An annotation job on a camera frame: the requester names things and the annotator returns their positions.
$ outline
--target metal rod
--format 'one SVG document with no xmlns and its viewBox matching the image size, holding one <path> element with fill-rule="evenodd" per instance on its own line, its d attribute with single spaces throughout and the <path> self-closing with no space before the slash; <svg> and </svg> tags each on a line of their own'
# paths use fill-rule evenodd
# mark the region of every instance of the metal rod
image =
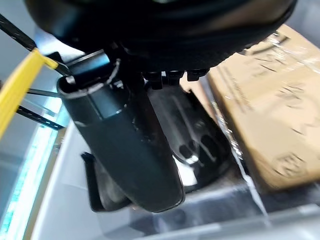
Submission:
<svg viewBox="0 0 320 240">
<path fill-rule="evenodd" d="M 57 123 L 55 123 L 54 121 L 51 121 L 33 111 L 30 111 L 29 109 L 23 107 L 23 106 L 19 106 L 19 108 L 16 111 L 17 114 L 20 114 L 28 119 L 31 119 L 39 124 L 45 125 L 53 130 L 60 130 L 63 129 L 64 126 L 61 126 Z"/>
<path fill-rule="evenodd" d="M 12 24 L 8 19 L 0 14 L 0 30 L 8 34 L 17 43 L 24 46 L 27 50 L 32 51 L 37 47 L 36 43 L 23 31 Z"/>
<path fill-rule="evenodd" d="M 45 90 L 30 88 L 27 93 L 33 94 L 33 95 L 39 95 L 39 96 L 52 97 L 52 98 L 60 98 L 59 94 L 53 91 L 45 91 Z"/>
</svg>

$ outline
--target white plastic surface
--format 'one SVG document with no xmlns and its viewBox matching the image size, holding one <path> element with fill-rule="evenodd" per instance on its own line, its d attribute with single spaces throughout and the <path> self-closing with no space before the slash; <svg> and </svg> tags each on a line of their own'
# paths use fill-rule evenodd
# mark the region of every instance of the white plastic surface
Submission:
<svg viewBox="0 0 320 240">
<path fill-rule="evenodd" d="M 33 230 L 33 240 L 107 240 L 142 237 L 137 230 L 127 228 L 113 238 L 109 233 L 130 224 L 132 207 L 112 213 L 94 213 L 89 205 L 85 168 L 80 154 L 89 151 L 74 124 L 67 129 L 64 143 L 56 160 L 38 218 Z M 317 211 L 318 207 L 301 208 L 301 211 Z M 271 218 L 279 218 L 281 213 Z M 317 240 L 320 239 L 320 217 L 313 216 L 292 222 L 280 223 L 273 228 L 254 227 L 255 220 L 231 222 L 220 234 L 218 223 L 152 235 L 143 239 L 152 240 Z"/>
</svg>

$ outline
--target yellow cable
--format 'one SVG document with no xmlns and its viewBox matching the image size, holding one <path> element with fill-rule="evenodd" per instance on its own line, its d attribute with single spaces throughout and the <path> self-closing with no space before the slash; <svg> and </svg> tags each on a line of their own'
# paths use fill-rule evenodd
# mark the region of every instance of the yellow cable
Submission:
<svg viewBox="0 0 320 240">
<path fill-rule="evenodd" d="M 0 139 L 43 65 L 58 67 L 54 60 L 42 56 L 35 48 L 9 76 L 0 91 Z"/>
</svg>

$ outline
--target yellow strap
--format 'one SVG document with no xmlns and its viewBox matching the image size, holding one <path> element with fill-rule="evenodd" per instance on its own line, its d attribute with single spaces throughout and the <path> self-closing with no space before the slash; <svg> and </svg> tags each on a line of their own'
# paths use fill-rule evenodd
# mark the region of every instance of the yellow strap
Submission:
<svg viewBox="0 0 320 240">
<path fill-rule="evenodd" d="M 44 64 L 52 69 L 58 67 L 57 62 L 42 56 L 35 48 L 3 85 L 0 91 L 0 139 Z"/>
</svg>

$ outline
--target cardboard box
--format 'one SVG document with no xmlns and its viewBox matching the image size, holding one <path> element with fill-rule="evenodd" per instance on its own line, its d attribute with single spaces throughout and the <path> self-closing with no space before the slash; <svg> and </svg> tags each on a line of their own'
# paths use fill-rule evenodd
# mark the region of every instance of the cardboard box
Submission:
<svg viewBox="0 0 320 240">
<path fill-rule="evenodd" d="M 320 179 L 320 50 L 283 25 L 208 74 L 215 100 L 261 185 Z"/>
</svg>

